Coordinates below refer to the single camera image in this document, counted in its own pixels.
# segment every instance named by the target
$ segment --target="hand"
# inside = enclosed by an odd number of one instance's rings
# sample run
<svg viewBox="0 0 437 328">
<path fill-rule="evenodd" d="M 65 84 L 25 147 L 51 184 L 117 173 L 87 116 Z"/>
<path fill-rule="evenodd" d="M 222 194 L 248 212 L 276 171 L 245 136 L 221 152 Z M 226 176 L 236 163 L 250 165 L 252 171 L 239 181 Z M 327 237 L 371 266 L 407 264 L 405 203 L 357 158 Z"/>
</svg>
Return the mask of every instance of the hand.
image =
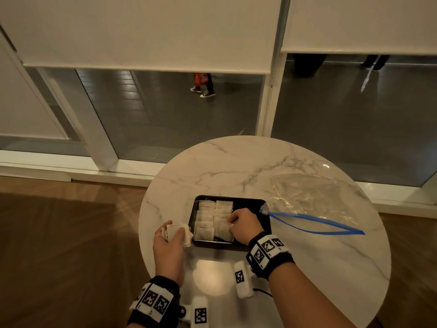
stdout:
<svg viewBox="0 0 437 328">
<path fill-rule="evenodd" d="M 227 222 L 233 223 L 230 231 L 235 239 L 245 245 L 248 245 L 252 238 L 264 231 L 257 216 L 247 208 L 237 209 L 232 212 Z"/>
<path fill-rule="evenodd" d="M 184 242 L 185 230 L 183 227 L 179 228 L 176 235 L 167 242 L 161 236 L 161 229 L 167 228 L 167 225 L 173 222 L 167 221 L 158 228 L 153 239 L 153 256 L 155 257 L 155 275 L 167 277 L 175 281 L 179 287 L 183 284 L 185 272 L 183 270 L 183 258 L 185 256 Z"/>
</svg>

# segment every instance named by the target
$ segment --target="black wristband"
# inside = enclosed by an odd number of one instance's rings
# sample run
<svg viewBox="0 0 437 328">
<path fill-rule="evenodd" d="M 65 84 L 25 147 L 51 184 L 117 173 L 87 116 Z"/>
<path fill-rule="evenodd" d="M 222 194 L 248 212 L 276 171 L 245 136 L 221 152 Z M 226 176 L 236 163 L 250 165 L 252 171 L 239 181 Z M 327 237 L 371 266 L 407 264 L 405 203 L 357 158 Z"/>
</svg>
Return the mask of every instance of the black wristband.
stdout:
<svg viewBox="0 0 437 328">
<path fill-rule="evenodd" d="M 279 238 L 265 231 L 251 239 L 246 259 L 252 271 L 267 280 L 276 267 L 285 262 L 294 263 L 292 255 Z"/>
<path fill-rule="evenodd" d="M 179 286 L 164 276 L 155 276 L 141 290 L 128 325 L 136 323 L 147 328 L 177 327 L 179 323 Z"/>
</svg>

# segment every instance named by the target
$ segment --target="round marble table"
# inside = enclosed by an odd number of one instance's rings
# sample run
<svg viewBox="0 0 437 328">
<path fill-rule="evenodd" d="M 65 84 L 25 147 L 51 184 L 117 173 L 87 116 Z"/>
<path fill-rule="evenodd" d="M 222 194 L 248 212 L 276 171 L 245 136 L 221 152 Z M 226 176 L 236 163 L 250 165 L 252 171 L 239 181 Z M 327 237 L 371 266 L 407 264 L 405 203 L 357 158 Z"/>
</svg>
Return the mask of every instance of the round marble table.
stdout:
<svg viewBox="0 0 437 328">
<path fill-rule="evenodd" d="M 195 197 L 268 200 L 273 196 L 270 177 L 291 173 L 332 179 L 366 235 L 315 235 L 271 219 L 272 233 L 287 245 L 309 279 L 358 328 L 366 327 L 389 286 L 391 256 L 382 221 L 363 191 L 343 171 L 305 148 L 277 139 L 213 139 L 183 151 L 162 168 L 145 194 L 139 216 L 141 253 L 150 275 L 155 273 L 153 233 L 167 220 L 188 223 Z M 186 253 L 181 303 L 191 303 L 196 295 L 207 296 L 212 328 L 281 327 L 269 296 L 237 297 L 233 264 L 244 257 L 241 251 L 192 245 Z M 254 287 L 268 290 L 267 282 L 261 279 L 255 279 Z"/>
</svg>

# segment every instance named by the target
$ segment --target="orange bag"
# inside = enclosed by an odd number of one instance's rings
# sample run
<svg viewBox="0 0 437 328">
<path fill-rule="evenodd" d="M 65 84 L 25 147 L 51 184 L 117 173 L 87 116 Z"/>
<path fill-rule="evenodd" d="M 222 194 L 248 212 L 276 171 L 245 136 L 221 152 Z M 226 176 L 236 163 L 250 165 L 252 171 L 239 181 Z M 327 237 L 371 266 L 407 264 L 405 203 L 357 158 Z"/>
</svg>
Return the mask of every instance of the orange bag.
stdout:
<svg viewBox="0 0 437 328">
<path fill-rule="evenodd" d="M 194 85 L 202 86 L 208 82 L 208 74 L 202 72 L 196 72 L 194 74 Z"/>
</svg>

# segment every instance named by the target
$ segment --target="wooden floor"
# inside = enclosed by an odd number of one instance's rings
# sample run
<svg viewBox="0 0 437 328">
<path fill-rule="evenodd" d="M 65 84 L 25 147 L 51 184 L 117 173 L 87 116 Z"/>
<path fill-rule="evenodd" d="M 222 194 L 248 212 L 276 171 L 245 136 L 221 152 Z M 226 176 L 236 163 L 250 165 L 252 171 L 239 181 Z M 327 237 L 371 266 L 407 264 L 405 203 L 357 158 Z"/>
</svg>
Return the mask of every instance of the wooden floor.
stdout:
<svg viewBox="0 0 437 328">
<path fill-rule="evenodd" d="M 144 193 L 0 177 L 0 327 L 125 327 L 149 278 L 138 243 Z M 381 217 L 392 273 L 380 321 L 437 327 L 437 220 Z"/>
</svg>

